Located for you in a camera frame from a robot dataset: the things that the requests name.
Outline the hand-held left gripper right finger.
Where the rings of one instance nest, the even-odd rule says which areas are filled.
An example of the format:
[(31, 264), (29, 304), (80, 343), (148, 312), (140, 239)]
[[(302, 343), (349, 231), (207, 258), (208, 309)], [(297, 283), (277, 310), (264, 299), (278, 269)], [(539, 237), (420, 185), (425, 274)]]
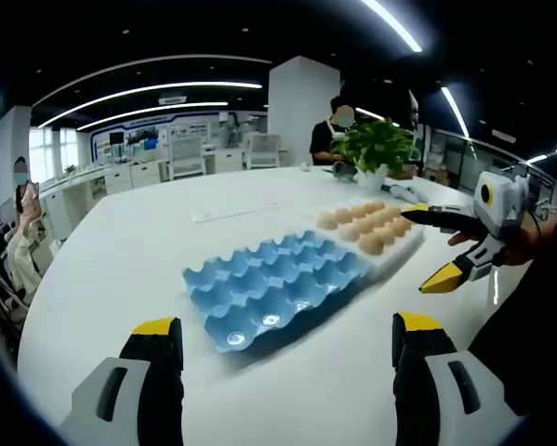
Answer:
[(392, 316), (398, 445), (500, 445), (521, 421), (502, 382), (435, 319)]

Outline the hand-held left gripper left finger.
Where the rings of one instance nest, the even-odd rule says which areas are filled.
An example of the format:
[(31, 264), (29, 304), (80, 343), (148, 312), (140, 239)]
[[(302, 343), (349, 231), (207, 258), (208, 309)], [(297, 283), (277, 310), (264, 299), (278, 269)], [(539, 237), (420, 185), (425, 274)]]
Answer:
[(180, 319), (144, 322), (73, 391), (59, 433), (69, 445), (181, 445), (182, 371)]

